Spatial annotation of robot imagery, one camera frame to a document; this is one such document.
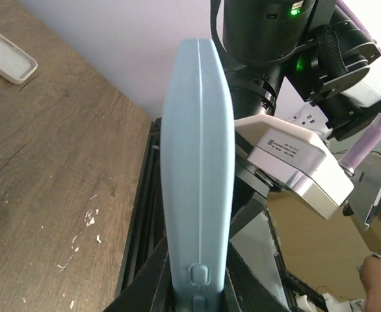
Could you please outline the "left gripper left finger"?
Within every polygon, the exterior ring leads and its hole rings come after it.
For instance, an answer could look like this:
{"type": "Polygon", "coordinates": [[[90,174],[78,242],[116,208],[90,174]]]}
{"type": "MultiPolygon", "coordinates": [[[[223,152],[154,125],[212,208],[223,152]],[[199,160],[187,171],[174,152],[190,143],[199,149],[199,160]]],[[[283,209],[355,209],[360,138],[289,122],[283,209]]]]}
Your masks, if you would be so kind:
{"type": "Polygon", "coordinates": [[[170,273],[167,239],[160,240],[133,282],[104,309],[119,311],[173,311],[174,292],[170,273]]]}

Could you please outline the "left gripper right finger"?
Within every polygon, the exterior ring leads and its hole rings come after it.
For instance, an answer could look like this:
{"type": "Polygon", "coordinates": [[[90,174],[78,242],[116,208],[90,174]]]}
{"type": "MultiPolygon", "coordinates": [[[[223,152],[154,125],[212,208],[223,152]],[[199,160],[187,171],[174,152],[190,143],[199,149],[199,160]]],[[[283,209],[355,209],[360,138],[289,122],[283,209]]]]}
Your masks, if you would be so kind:
{"type": "Polygon", "coordinates": [[[260,283],[232,243],[228,244],[224,310],[287,311],[287,308],[260,283]]]}

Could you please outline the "light blue phone case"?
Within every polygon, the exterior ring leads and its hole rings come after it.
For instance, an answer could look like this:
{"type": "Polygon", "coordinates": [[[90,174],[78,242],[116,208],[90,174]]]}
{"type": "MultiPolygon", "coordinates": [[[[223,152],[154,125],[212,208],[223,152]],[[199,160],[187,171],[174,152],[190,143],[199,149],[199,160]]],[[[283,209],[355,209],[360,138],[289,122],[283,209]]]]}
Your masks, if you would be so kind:
{"type": "Polygon", "coordinates": [[[161,190],[177,311],[221,306],[235,177],[230,91],[213,41],[180,43],[164,99],[161,190]]]}

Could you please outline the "beige phone case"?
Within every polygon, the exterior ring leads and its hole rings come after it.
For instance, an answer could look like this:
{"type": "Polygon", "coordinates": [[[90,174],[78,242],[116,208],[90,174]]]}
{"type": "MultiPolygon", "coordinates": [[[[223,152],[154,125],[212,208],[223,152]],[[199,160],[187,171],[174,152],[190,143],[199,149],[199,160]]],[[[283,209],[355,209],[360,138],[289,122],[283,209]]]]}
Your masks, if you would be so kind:
{"type": "Polygon", "coordinates": [[[0,34],[0,76],[15,85],[23,84],[38,68],[24,50],[0,34]]]}

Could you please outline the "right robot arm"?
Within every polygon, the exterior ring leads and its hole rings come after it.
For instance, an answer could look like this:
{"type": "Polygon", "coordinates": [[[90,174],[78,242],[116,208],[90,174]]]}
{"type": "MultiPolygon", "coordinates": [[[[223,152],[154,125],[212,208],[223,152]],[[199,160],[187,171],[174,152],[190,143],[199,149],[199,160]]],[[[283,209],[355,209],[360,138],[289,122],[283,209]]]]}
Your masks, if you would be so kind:
{"type": "Polygon", "coordinates": [[[304,102],[289,122],[323,139],[381,113],[381,49],[342,1],[211,1],[210,28],[238,120],[274,115],[284,81],[304,102]]]}

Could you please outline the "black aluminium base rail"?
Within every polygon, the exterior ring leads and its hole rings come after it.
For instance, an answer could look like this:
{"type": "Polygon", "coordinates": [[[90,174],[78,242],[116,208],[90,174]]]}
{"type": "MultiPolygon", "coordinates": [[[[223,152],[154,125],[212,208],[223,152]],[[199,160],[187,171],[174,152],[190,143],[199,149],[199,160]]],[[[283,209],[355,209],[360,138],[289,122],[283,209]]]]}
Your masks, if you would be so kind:
{"type": "Polygon", "coordinates": [[[117,295],[134,280],[143,264],[165,237],[160,170],[161,119],[150,125],[133,212],[127,232],[117,295]]]}

